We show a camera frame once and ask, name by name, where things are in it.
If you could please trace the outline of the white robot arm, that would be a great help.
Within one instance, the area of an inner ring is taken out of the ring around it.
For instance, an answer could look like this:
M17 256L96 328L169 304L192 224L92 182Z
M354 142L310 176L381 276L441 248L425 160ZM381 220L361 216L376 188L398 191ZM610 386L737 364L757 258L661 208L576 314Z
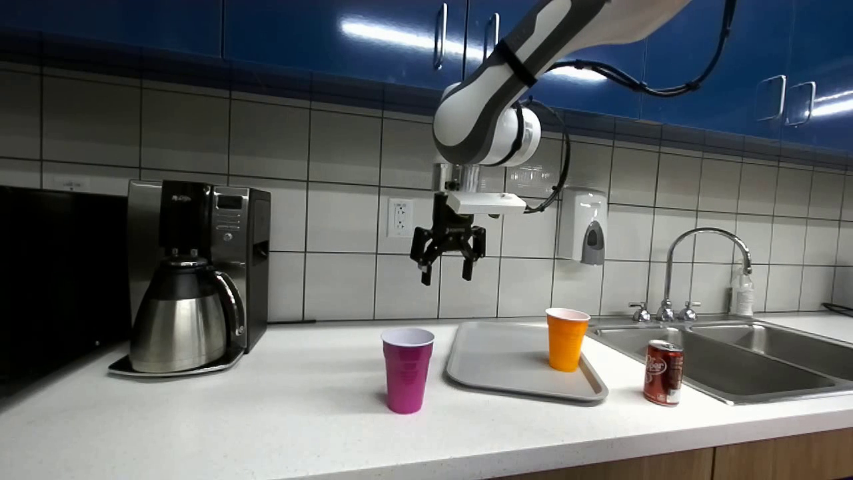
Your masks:
M433 224L416 226L410 258L421 283L433 283L433 264L446 250L465 258L470 279L485 256L485 230L478 216L533 214L516 191L484 191L484 168L513 168L533 156L541 119L520 99L565 54L597 46L641 42L674 19L687 0L541 0L490 55L461 83L446 87L436 118L438 191Z

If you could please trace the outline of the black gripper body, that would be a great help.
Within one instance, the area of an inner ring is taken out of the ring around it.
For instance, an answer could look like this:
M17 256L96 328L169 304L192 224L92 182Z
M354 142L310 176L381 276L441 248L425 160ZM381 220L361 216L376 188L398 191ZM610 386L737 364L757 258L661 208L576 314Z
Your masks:
M465 240L466 240L466 232L478 226L474 224L474 216L465 214L454 214L449 208L449 196L446 195L438 195L436 196L436 206L433 206L433 226L426 232L433 232L433 244L436 244L436 252L446 252L446 250L461 250L465 248Z

